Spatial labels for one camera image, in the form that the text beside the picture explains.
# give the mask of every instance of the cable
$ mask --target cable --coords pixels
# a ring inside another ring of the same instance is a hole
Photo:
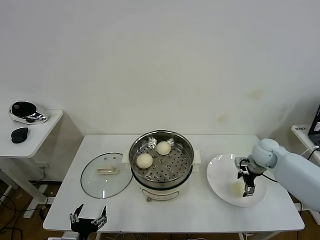
[[[22,234],[22,230],[20,228],[13,228],[13,227],[5,227],[4,229],[10,229],[10,230],[18,230],[20,232],[20,238],[21,240],[24,240],[23,234]]]
[[[12,201],[12,199],[10,197],[8,197],[7,195],[4,195],[4,194],[0,194],[1,196],[5,196],[6,198],[8,198],[12,203],[14,201]],[[46,205],[48,203],[48,200],[49,200],[49,197],[46,198],[46,201],[45,201],[45,204]],[[17,209],[13,209],[11,207],[8,207],[7,205],[4,204],[3,201],[0,200],[0,203],[2,203],[3,206],[5,206],[7,209],[10,209],[10,210],[13,210],[13,211],[16,211],[16,212],[27,212],[27,211],[35,211],[35,210],[41,210],[42,208],[35,208],[35,209],[27,209],[27,210],[17,210]]]
[[[40,181],[42,181],[43,179],[46,178],[46,167],[45,167],[45,166],[41,166],[40,168],[41,168],[42,171],[43,171],[43,177],[42,177],[41,179],[39,179],[38,181],[36,181],[35,183],[32,183],[33,185],[39,183]]]
[[[15,217],[16,217],[17,207],[16,207],[14,201],[12,201],[11,198],[8,197],[8,199],[12,202],[12,204],[13,204],[13,206],[14,206],[14,214],[13,214],[13,217],[11,218],[11,220],[10,220],[8,223],[6,223],[6,224],[4,225],[4,227],[2,227],[2,228],[0,229],[0,232],[1,232],[3,229],[5,229],[5,228],[15,219]]]
[[[318,149],[320,148],[319,146],[312,146],[312,147],[309,147],[307,150],[305,150],[303,153],[300,154],[300,156],[304,155],[306,152],[308,152],[309,150],[311,149]]]
[[[26,203],[26,205],[23,207],[23,209],[25,209],[28,205],[29,205],[29,203],[31,202],[32,200],[30,200],[30,201],[28,201],[27,203]],[[19,217],[20,217],[20,215],[21,215],[21,213],[22,213],[23,211],[20,211],[19,212],[19,214],[18,214],[18,217],[15,219],[15,221],[14,221],[14,224],[13,224],[13,229],[15,228],[15,226],[16,226],[16,224],[17,224],[17,221],[18,221],[18,219],[19,219]],[[14,230],[12,229],[12,232],[11,232],[11,240],[13,240],[14,239]]]
[[[313,150],[313,151],[310,153],[310,155],[309,155],[308,158],[307,158],[308,160],[310,160],[312,154],[314,154],[315,151],[319,151],[319,148],[316,148],[315,150]]]
[[[267,175],[262,174],[262,176],[264,176],[266,179],[269,179],[270,181],[277,183],[277,180],[272,179],[271,177],[268,177]]]

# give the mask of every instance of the white table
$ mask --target white table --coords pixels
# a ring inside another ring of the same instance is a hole
[[[314,146],[315,144],[310,140],[310,138],[308,137],[308,132],[310,129],[310,125],[307,124],[300,124],[300,125],[293,125],[291,127],[292,132],[296,135],[296,137],[301,141],[301,143],[307,148],[310,149],[309,150],[309,154],[314,150]],[[320,166],[320,151],[315,151],[312,155],[314,157],[314,159],[316,160],[316,163]],[[305,158],[308,157],[308,153],[306,152],[304,155]],[[320,225],[320,213],[318,211],[315,211],[313,209],[311,209],[310,207],[308,207],[307,205],[303,204],[302,205],[303,211],[309,211],[310,214],[312,215],[314,221],[316,222],[316,224]]]
[[[209,187],[209,161],[222,153],[248,156],[258,140],[255,135],[186,135],[200,150],[202,165],[187,180],[187,189],[176,199],[146,202],[133,178],[116,196],[95,199],[82,190],[80,178],[89,161],[110,152],[123,153],[137,135],[87,135],[74,157],[54,203],[43,223],[47,230],[70,231],[69,214],[84,204],[81,218],[96,218],[107,207],[107,223],[99,232],[123,233],[246,233],[268,232],[257,239],[269,239],[278,232],[304,228],[288,192],[265,179],[266,198],[254,207],[237,207],[220,199]]]
[[[0,169],[33,197],[27,209],[36,209],[38,204],[51,204],[53,202],[53,198],[47,198],[42,194],[47,185],[41,185],[37,189],[14,164],[19,159],[33,157],[63,115],[63,111],[59,109],[47,111],[50,115],[46,122],[38,125],[28,125],[12,121],[9,117],[8,109],[0,109]],[[23,127],[29,128],[27,139],[18,144],[12,143],[12,131]],[[31,218],[33,213],[34,211],[26,211],[23,217]]]

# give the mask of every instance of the table leg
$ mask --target table leg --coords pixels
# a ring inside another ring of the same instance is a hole
[[[100,240],[101,232],[97,232],[95,236],[95,240]]]
[[[15,183],[17,183],[23,190],[25,190],[28,194],[30,194],[33,197],[30,205],[27,208],[27,210],[29,211],[26,211],[23,215],[24,218],[30,219],[35,212],[35,210],[32,209],[36,209],[39,204],[52,204],[53,198],[48,198],[45,195],[43,195],[48,185],[43,184],[40,186],[39,189],[37,189],[28,181],[28,179],[25,177],[24,174],[21,173],[20,170],[12,167],[10,164],[2,167],[2,171]]]
[[[4,181],[8,186],[12,186],[12,189],[17,190],[19,188],[18,184],[11,180],[1,169],[0,169],[0,180]]]
[[[12,190],[12,186],[8,186],[7,189],[5,190],[5,192],[3,193],[4,196],[1,196],[0,197],[0,206],[2,205],[2,203],[6,200],[6,196],[9,195],[9,193],[11,192]]]
[[[298,212],[300,212],[300,203],[294,204]],[[313,217],[315,223],[317,225],[320,225],[320,213],[318,211],[313,210],[312,208],[306,206],[304,203],[302,203],[302,211],[309,211],[311,216]]]
[[[268,240],[279,233],[279,231],[254,233],[250,240]]]
[[[16,182],[23,190],[30,194],[39,202],[46,202],[47,197],[43,195],[35,186],[33,186],[28,179],[20,173],[17,169],[3,169],[2,170],[9,178]]]

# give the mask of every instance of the black stone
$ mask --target black stone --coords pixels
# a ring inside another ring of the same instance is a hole
[[[29,128],[27,127],[21,127],[14,130],[11,133],[11,142],[13,142],[14,144],[19,144],[24,142],[28,137],[28,131],[29,131]]]

